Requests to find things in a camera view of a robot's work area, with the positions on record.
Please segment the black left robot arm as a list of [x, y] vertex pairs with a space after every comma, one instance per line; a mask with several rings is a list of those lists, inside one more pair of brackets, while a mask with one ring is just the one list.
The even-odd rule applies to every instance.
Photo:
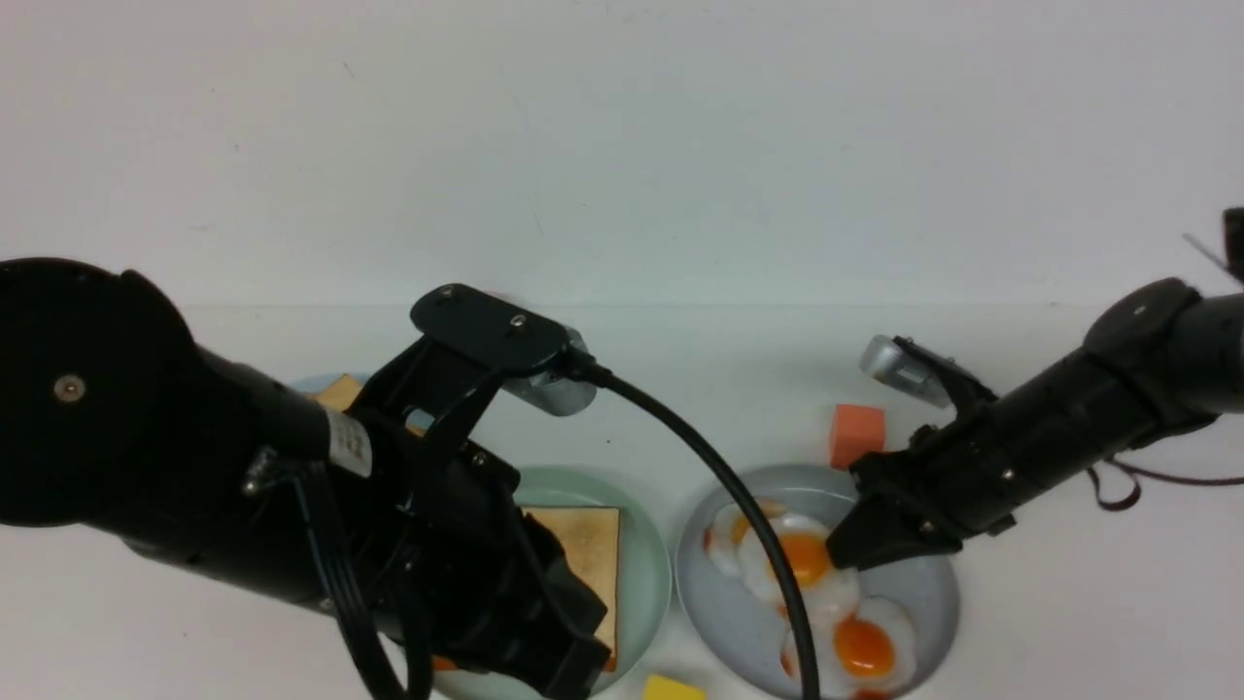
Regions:
[[85, 523], [134, 552], [333, 617], [369, 696], [427, 699], [437, 656], [586, 699], [605, 602], [521, 512], [520, 474], [471, 431], [495, 395], [573, 415], [600, 387], [680, 438], [756, 528], [789, 608], [802, 696], [812, 625], [755, 497], [720, 453], [565, 325], [444, 285], [419, 338], [342, 409], [192, 336], [146, 276], [2, 262], [2, 523]]

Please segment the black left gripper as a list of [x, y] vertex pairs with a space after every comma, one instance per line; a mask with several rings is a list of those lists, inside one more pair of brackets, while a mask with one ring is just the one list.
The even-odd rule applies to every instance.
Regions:
[[564, 368], [567, 336], [423, 337], [364, 380], [348, 413], [376, 430], [377, 471], [413, 518], [393, 557], [430, 615], [432, 655], [586, 699], [610, 647], [603, 599], [573, 576], [550, 528], [514, 500], [518, 470], [471, 438], [509, 380]]

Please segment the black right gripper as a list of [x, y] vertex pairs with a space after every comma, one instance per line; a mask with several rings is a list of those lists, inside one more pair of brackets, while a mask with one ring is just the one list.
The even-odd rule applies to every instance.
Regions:
[[826, 541], [840, 569], [955, 555], [963, 541], [996, 537], [1018, 523], [1018, 506], [1008, 499], [1014, 470], [984, 425], [998, 395], [955, 361], [894, 337], [929, 362], [954, 417], [945, 426], [919, 426], [907, 448], [871, 453], [848, 467], [858, 499]]

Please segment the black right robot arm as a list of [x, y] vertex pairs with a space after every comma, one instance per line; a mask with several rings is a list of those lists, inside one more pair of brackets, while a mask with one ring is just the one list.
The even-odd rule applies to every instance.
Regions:
[[1204, 297], [1179, 279], [1130, 293], [1069, 356], [996, 395], [911, 338], [880, 334], [861, 366], [907, 395], [954, 408], [908, 446], [848, 466], [853, 507], [829, 537], [833, 563], [871, 569], [953, 555], [1013, 528], [1023, 505], [1106, 463], [1242, 412], [1240, 293]]

